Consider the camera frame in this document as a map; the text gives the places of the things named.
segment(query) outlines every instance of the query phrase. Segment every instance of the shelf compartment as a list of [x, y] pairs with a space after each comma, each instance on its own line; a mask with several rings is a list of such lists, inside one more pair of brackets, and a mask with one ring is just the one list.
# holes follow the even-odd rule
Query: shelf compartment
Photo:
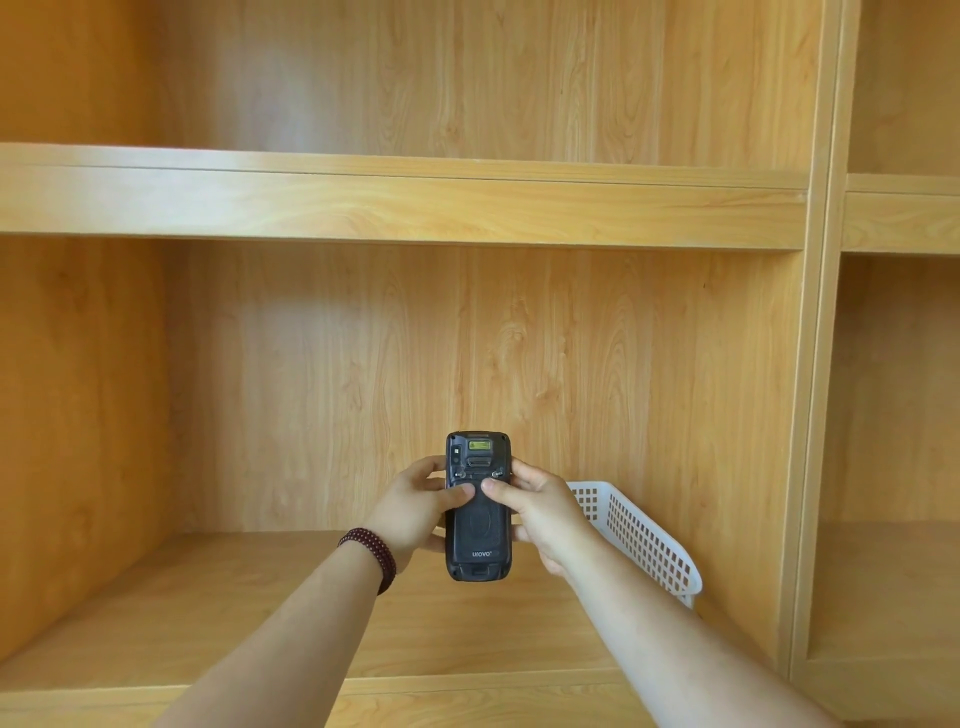
[[798, 684], [845, 719], [960, 712], [960, 523], [825, 522]]
[[960, 179], [850, 175], [843, 250], [960, 255]]
[[416, 160], [415, 177], [371, 168], [304, 174], [274, 171], [273, 155], [259, 156], [255, 172], [8, 164], [0, 168], [0, 231], [730, 250], [804, 244], [803, 193], [716, 186], [712, 172], [713, 186], [677, 185], [673, 172], [670, 184], [567, 182], [563, 170], [547, 182], [550, 162], [529, 165], [542, 168], [538, 180], [426, 177], [428, 160]]
[[960, 524], [822, 523], [811, 660], [960, 660]]
[[922, 728], [910, 719], [960, 713], [960, 658], [807, 661], [791, 681], [843, 720], [900, 716]]
[[[49, 691], [150, 689], [130, 695], [169, 698], [156, 689], [189, 685], [212, 667], [340, 533], [175, 538], [0, 665], [0, 707], [34, 707], [30, 693]], [[621, 681], [574, 593], [534, 549], [517, 545], [510, 578], [482, 590], [452, 581], [441, 554], [418, 553], [377, 600], [345, 693]]]

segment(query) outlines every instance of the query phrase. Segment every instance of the black rugged device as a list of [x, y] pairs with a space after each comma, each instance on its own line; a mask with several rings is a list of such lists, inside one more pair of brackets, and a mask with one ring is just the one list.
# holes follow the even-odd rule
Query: black rugged device
[[457, 581], [496, 581], [510, 573], [510, 509], [480, 490], [485, 477], [510, 482], [510, 438], [502, 432], [446, 436], [446, 487], [473, 483], [467, 505], [446, 512], [446, 570]]

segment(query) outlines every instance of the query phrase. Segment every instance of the beaded bracelet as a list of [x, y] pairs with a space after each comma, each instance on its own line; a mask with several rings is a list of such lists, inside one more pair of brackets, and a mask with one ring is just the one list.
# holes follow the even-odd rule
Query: beaded bracelet
[[387, 548], [387, 545], [383, 543], [383, 539], [368, 528], [352, 528], [340, 539], [337, 547], [339, 548], [347, 541], [355, 541], [358, 544], [363, 544], [380, 563], [380, 568], [383, 569], [383, 581], [380, 582], [380, 591], [376, 593], [377, 596], [382, 595], [390, 589], [390, 585], [394, 583], [394, 579], [396, 578], [396, 561], [394, 561], [394, 554], [392, 554]]

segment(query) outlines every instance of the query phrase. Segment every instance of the right hand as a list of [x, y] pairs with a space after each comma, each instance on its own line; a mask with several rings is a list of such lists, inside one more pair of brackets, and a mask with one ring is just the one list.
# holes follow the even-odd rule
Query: right hand
[[603, 537], [562, 478], [516, 458], [512, 470], [512, 485], [487, 478], [481, 488], [490, 500], [519, 513], [523, 525], [514, 527], [514, 539], [532, 542], [547, 570], [566, 578], [571, 559]]

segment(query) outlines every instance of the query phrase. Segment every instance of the hand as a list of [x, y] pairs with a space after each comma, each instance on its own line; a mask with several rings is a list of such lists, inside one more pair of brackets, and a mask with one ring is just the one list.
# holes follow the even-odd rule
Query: hand
[[562, 478], [516, 458], [512, 470], [513, 485], [487, 478], [480, 484], [483, 492], [520, 514], [523, 525], [514, 527], [514, 539], [532, 542], [547, 570], [566, 578], [570, 558], [603, 537]]
[[421, 546], [443, 551], [443, 537], [433, 534], [440, 515], [459, 508], [473, 497], [473, 486], [469, 483], [447, 490], [444, 478], [430, 477], [445, 465], [443, 455], [424, 457], [411, 465], [394, 478], [363, 524], [394, 554], [397, 573], [406, 569], [414, 551]]

